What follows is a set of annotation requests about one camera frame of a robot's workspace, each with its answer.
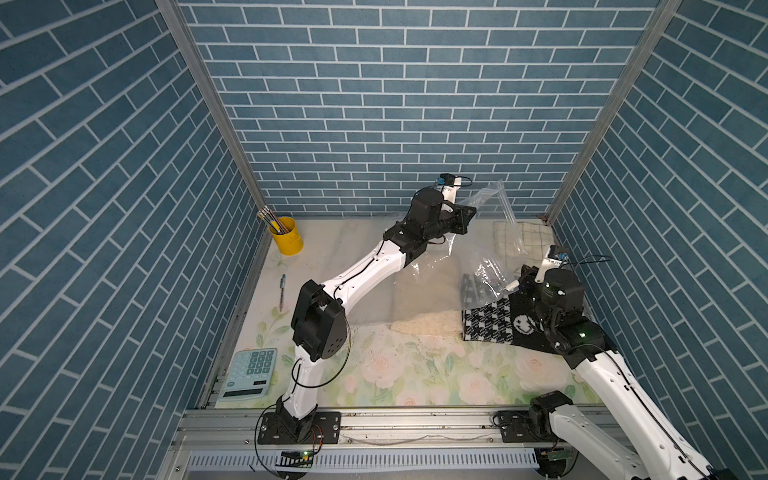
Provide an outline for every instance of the pen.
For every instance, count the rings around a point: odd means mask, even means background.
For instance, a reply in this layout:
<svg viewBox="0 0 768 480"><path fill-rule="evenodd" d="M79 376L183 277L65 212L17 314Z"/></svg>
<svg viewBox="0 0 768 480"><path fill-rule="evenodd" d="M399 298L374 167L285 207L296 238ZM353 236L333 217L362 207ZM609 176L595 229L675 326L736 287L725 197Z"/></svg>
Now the pen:
<svg viewBox="0 0 768 480"><path fill-rule="evenodd" d="M283 311L283 298L286 292L286 275L283 274L283 278L280 279L280 312Z"/></svg>

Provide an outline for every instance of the black and white cloth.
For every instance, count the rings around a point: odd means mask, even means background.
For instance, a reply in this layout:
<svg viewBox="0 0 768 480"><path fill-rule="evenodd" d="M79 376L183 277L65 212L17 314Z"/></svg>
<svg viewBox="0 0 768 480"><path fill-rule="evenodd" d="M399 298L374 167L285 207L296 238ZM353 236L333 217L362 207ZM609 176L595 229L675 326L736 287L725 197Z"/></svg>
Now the black and white cloth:
<svg viewBox="0 0 768 480"><path fill-rule="evenodd" d="M472 279L462 279L462 298L471 300L476 288ZM510 293L480 308L462 310L463 339L469 342L505 343L556 353L544 333L536 326L530 299L520 292Z"/></svg>

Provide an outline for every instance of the yellow pen holder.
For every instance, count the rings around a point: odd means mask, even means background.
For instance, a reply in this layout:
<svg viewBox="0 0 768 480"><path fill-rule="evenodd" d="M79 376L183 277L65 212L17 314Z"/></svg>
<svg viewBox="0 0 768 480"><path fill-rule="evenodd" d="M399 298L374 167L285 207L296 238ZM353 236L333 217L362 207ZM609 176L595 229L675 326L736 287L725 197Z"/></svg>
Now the yellow pen holder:
<svg viewBox="0 0 768 480"><path fill-rule="evenodd" d="M304 248L304 242L299 235L299 229L296 228L296 221L291 217L280 217L280 221L288 229L288 233L280 235L274 227L270 227L272 238L277 243L277 248L283 255L296 255Z"/></svg>

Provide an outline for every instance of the calculator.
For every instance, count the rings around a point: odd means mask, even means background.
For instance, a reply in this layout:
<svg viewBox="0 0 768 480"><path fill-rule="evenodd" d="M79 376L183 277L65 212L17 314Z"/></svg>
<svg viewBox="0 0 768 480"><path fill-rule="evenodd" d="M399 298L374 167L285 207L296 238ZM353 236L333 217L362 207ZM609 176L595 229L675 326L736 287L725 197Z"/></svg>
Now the calculator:
<svg viewBox="0 0 768 480"><path fill-rule="evenodd" d="M243 350L235 353L219 400L250 400L265 396L270 389L276 358L276 349Z"/></svg>

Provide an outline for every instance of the metal mounting plate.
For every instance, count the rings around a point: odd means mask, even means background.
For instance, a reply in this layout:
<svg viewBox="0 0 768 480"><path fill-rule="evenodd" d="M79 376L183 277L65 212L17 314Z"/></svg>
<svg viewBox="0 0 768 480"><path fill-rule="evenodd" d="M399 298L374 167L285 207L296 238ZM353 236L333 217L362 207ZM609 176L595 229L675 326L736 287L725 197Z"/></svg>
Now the metal mounting plate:
<svg viewBox="0 0 768 480"><path fill-rule="evenodd" d="M502 441L504 443L541 442L549 441L549 438L540 439L531 433L528 427L528 410L501 410L496 412L498 424L501 425Z"/></svg>
<svg viewBox="0 0 768 480"><path fill-rule="evenodd" d="M341 412L318 412L313 423L323 431L323 445L339 443ZM296 445L274 412L264 414L259 430L259 445Z"/></svg>

